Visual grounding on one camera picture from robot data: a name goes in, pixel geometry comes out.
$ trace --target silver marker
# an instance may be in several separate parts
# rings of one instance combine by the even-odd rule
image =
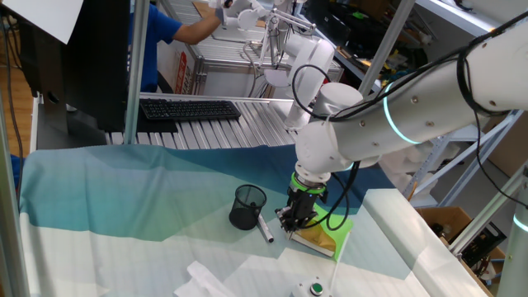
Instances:
[[[266,221],[262,218],[262,214],[258,215],[258,227],[262,231],[262,235],[266,238],[267,242],[273,243],[275,240],[271,235],[270,229],[267,227]]]

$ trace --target green button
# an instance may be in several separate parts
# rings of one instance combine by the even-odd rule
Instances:
[[[319,283],[313,283],[310,287],[310,291],[314,296],[320,296],[323,294],[323,286]]]

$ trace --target pen holder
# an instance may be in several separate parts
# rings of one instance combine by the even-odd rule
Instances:
[[[242,185],[234,193],[234,203],[229,213],[229,221],[241,230],[251,230],[257,226],[258,215],[266,204],[266,194],[257,186]]]

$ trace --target keyboard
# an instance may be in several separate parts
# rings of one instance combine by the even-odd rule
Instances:
[[[139,105],[149,120],[222,120],[240,117],[240,111],[231,101],[141,99]]]

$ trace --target computer monitor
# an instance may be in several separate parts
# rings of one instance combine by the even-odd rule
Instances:
[[[102,144],[101,130],[121,132],[128,94],[130,0],[84,0],[67,45],[22,17],[18,21],[23,72],[34,95],[44,98],[39,120],[52,132],[66,134],[63,140],[73,140],[61,145]],[[78,111],[66,112],[66,104]],[[88,132],[94,120],[97,125]]]

